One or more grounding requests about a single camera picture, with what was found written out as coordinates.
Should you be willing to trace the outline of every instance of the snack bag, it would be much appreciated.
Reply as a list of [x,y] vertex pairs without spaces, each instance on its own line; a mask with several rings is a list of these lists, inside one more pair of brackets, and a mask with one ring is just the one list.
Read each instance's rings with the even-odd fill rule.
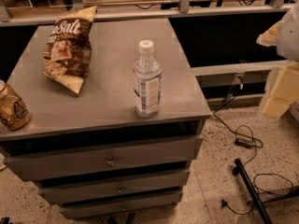
[[43,51],[45,76],[76,94],[89,70],[92,57],[89,33],[95,12],[96,6],[59,18]]

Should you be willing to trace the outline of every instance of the soda can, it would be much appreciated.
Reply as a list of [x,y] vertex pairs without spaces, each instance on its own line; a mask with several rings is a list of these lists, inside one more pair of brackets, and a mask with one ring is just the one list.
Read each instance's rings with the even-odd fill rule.
[[9,130],[18,130],[30,119],[22,98],[3,80],[0,80],[0,120]]

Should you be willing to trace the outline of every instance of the speckled floor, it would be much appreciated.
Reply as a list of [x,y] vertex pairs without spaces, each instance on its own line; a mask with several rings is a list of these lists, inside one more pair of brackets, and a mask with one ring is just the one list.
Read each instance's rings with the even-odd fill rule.
[[[263,141],[256,157],[246,165],[251,180],[257,174],[277,174],[288,178],[295,186],[299,183],[299,123],[288,112],[280,120],[270,119],[259,112],[259,107],[231,108],[218,116],[232,129],[248,125],[254,137]],[[250,135],[242,126],[239,131]],[[240,175],[232,175],[236,158],[246,162],[255,149],[237,147],[235,135],[214,116],[206,121],[204,142],[197,160],[192,162],[191,174],[177,205],[155,207],[135,212],[135,224],[206,224],[206,223],[263,223],[256,208],[248,215],[221,208],[225,200],[236,212],[250,210],[250,196]],[[260,175],[257,186],[261,189],[282,189],[290,183],[277,176]],[[299,198],[267,203],[266,210],[273,223],[298,223]],[[125,223],[128,213],[112,215],[119,224]],[[67,220],[57,206],[48,205],[37,195],[32,183],[22,183],[8,169],[0,172],[0,217],[10,217],[14,224],[95,224],[107,223],[106,217]]]

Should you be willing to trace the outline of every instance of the cabinet top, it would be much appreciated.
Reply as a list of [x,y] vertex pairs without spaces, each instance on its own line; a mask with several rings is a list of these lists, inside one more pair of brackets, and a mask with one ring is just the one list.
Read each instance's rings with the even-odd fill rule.
[[[43,74],[42,51],[51,30],[52,26],[37,28],[7,81],[26,103],[31,120],[14,132],[2,126],[0,141],[210,116],[168,19],[95,22],[90,69],[79,97]],[[160,110],[150,119],[140,118],[134,104],[132,66],[142,39],[154,42],[155,57],[163,67]]]

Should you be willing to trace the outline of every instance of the clear plastic bottle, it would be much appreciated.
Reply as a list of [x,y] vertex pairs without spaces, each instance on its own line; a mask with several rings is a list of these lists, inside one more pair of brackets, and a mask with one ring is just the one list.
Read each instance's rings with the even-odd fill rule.
[[135,110],[142,118],[148,118],[159,111],[162,67],[153,57],[152,41],[140,41],[139,53],[133,65]]

